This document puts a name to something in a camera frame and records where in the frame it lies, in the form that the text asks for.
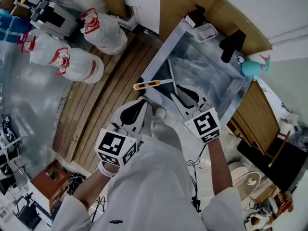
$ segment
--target stainless steel basin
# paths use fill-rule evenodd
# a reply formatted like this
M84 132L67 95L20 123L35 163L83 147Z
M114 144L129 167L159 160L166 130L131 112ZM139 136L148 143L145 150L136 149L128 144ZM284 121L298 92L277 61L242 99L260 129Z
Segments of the stainless steel basin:
M175 82L202 89L221 119L240 90L244 77L230 64L222 62L210 45L195 41L189 32L184 33L152 80L171 78L168 60ZM156 89L168 98L174 90L172 84Z
M176 84L189 84L202 89L215 107L220 124L224 127L252 81L252 77L244 76L238 64L239 56L246 58L241 52L234 52L228 64L220 59L222 49L219 43L224 38L218 33L215 38L199 42L193 37L192 28L182 20L141 77L144 81L170 79L170 63ZM168 83L146 89L145 96L181 118L170 97L173 90L173 85ZM179 96L187 99L181 92Z

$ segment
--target person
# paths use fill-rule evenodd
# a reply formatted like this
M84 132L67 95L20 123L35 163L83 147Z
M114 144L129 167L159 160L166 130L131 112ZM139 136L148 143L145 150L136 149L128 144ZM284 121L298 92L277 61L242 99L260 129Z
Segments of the person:
M191 204L193 185L179 136L164 124L163 108L153 118L148 107L140 150L120 169L104 164L117 172L114 177L97 170L74 196L65 197L52 231L245 230L239 192L232 187L219 139L208 143L215 197L200 215ZM92 223L88 210L107 184L107 209Z

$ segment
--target sleeve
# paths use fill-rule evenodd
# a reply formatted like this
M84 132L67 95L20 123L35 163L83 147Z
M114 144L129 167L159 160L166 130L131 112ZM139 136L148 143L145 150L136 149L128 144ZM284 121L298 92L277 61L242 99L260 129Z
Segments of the sleeve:
M88 231L91 226L85 206L78 199L67 196L52 223L51 231Z
M209 231L245 231L238 190L229 187L217 194L202 211L201 219Z

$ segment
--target white lab coat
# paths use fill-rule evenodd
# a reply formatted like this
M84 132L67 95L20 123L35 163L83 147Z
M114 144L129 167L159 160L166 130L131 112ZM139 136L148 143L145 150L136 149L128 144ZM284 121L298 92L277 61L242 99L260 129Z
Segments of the white lab coat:
M244 231L237 189L216 195L201 216L183 153L144 136L140 151L109 182L108 208L91 223L83 204L66 197L53 231Z

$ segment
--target wristband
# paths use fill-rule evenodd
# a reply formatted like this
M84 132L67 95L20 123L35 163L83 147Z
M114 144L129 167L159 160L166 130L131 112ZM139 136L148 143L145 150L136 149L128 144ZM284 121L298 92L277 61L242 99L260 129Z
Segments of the wristband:
M105 175L105 176L108 177L108 178L112 178L112 177L116 174L116 173L111 173L111 172L109 172L109 171L104 167L102 161L100 161L100 162L98 163L98 169L99 169L99 171L101 172L102 175Z

